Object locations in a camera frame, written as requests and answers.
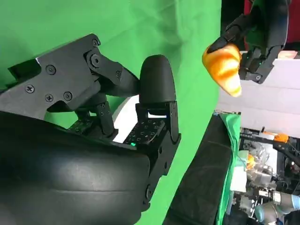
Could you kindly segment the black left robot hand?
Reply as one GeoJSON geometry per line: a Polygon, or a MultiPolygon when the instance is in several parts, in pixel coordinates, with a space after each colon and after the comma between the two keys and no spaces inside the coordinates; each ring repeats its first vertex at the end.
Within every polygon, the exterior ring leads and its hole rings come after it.
{"type": "Polygon", "coordinates": [[[255,0],[249,14],[241,14],[208,48],[212,53],[244,39],[247,53],[242,54],[239,75],[242,80],[262,84],[287,40],[289,7],[286,0],[255,0]]]}

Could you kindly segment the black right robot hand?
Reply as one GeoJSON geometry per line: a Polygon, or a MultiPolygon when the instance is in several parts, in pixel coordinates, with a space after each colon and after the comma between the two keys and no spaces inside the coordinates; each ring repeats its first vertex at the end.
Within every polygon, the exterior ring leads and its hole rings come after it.
{"type": "Polygon", "coordinates": [[[86,35],[12,66],[0,93],[3,225],[133,225],[179,146],[172,69],[136,77],[86,35]]]}

